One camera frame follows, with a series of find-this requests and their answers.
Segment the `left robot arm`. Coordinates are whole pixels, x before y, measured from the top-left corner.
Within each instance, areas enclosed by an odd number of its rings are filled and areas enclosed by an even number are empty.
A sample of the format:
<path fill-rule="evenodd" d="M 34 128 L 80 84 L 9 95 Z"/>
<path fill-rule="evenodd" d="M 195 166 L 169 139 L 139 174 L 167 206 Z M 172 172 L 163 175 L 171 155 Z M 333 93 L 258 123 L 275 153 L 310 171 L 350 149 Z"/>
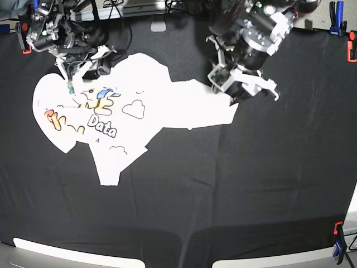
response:
<path fill-rule="evenodd" d="M 212 1 L 207 37 L 218 60 L 208 74 L 214 93 L 231 105 L 263 92 L 279 99 L 277 84 L 262 66 L 279 49 L 299 14 L 311 13 L 319 1 Z"/>

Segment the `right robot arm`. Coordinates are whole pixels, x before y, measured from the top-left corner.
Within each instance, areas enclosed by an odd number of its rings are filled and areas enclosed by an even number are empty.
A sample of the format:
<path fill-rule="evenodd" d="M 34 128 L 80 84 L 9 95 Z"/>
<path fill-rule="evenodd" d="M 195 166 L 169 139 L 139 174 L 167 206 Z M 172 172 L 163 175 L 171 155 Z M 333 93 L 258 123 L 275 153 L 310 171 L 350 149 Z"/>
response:
<path fill-rule="evenodd" d="M 62 76 L 98 79 L 110 74 L 109 56 L 114 47 L 105 46 L 108 34 L 100 22 L 95 1 L 39 1 L 27 30 L 26 41 L 36 52 L 47 51 L 56 58 Z M 94 19 L 76 22 L 71 14 L 91 5 Z"/>

